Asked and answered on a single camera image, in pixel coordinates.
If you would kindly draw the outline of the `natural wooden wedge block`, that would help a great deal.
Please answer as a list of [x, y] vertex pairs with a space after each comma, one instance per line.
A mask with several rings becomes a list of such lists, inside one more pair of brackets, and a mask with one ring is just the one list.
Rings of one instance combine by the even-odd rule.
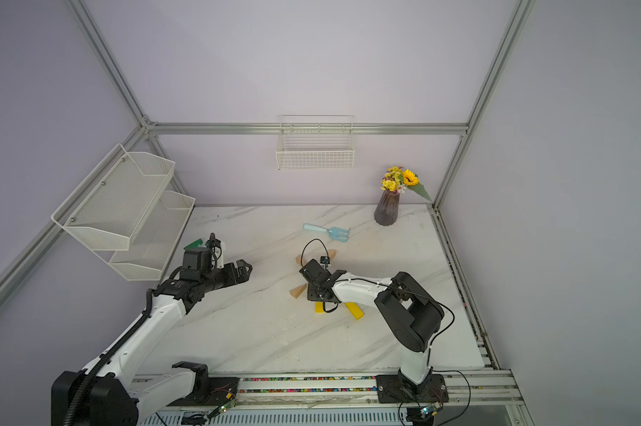
[[301, 296], [301, 295], [306, 291], [306, 289], [307, 289], [307, 285], [306, 285], [306, 284], [303, 284], [303, 285], [301, 285], [301, 286], [296, 287], [295, 289], [292, 289], [292, 290], [290, 291], [290, 295], [291, 295], [293, 298], [297, 299], [297, 298], [299, 298], [299, 297], [300, 297], [300, 296]]

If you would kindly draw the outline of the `yellow angled rectangular block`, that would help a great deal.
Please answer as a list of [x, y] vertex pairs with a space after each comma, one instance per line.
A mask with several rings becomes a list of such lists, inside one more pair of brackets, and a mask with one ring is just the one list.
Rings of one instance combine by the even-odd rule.
[[354, 317], [354, 319], [356, 319], [356, 321], [359, 321], [360, 319], [362, 319], [364, 317], [363, 310], [361, 310], [359, 305], [357, 305], [356, 303], [345, 303], [345, 307], [350, 312], [352, 317]]

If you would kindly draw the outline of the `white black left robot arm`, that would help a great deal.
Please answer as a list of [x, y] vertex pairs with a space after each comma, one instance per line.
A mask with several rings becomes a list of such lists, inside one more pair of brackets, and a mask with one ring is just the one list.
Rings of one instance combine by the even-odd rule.
[[173, 403], [201, 405], [219, 397], [202, 363], [178, 361], [170, 372], [133, 382], [166, 334], [206, 293], [247, 282], [252, 266], [242, 259], [196, 270], [176, 268], [146, 293], [141, 315], [98, 358], [77, 372], [65, 371], [51, 390], [53, 425], [138, 425]]

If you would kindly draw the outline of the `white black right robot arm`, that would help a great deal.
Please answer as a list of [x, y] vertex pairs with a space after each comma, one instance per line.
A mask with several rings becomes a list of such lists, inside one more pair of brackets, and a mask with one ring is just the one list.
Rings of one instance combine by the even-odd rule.
[[430, 366], [431, 346], [445, 319], [443, 306], [408, 273], [391, 279], [353, 275], [344, 270], [334, 273], [315, 262], [299, 273], [307, 283], [307, 299], [336, 305], [354, 303], [375, 307], [400, 344], [398, 372], [378, 375], [377, 396], [382, 404], [448, 402], [443, 375]]

